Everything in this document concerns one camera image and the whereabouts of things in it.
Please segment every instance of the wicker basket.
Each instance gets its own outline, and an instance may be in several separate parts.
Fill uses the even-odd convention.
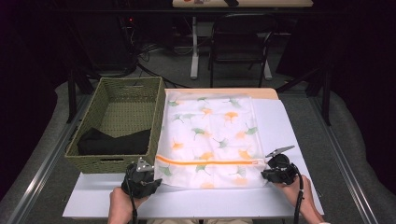
[[[85,174],[124,173],[128,164],[140,157],[153,164],[164,103],[160,77],[102,78],[65,157]],[[146,155],[79,155],[78,140],[90,128],[113,137],[151,129],[148,152]]]

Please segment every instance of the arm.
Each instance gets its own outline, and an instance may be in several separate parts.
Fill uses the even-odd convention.
[[[136,209],[149,197],[134,199]],[[129,195],[120,187],[110,193],[110,207],[108,210],[108,224],[126,224],[132,219],[132,203]]]
[[[303,175],[303,183],[304,183],[304,195],[303,200],[301,202],[300,213],[303,215],[305,220],[309,224],[318,224],[324,222],[323,217],[318,212],[317,208],[314,204],[314,198],[312,195],[311,189],[311,181]],[[300,179],[298,176],[295,177],[294,182],[291,185],[285,184],[274,184],[277,188],[282,190],[285,196],[288,198],[289,202],[295,206],[297,203],[297,195],[300,191]]]

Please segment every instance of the white cloth with leaf pattern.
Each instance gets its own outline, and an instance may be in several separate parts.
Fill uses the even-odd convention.
[[[249,96],[167,92],[155,179],[192,189],[258,188],[265,166]]]

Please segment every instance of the table surface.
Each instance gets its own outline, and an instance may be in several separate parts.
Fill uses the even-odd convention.
[[[295,145],[284,154],[310,178],[303,155],[283,104],[272,89],[177,89],[184,92],[244,93],[253,99],[264,154]],[[107,218],[108,195],[124,174],[80,174],[64,209],[64,217]],[[323,210],[314,191],[315,204]],[[183,189],[160,185],[138,209],[138,217],[149,218],[278,218],[293,217],[294,208],[271,183],[257,189]]]

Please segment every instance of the orange zipper strip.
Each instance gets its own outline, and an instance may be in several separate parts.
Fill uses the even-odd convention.
[[[174,164],[174,165],[208,165],[208,164],[216,164],[216,165],[253,165],[259,163],[266,163],[264,160],[254,160],[254,161],[172,161],[163,156],[157,155],[155,156],[160,161]]]

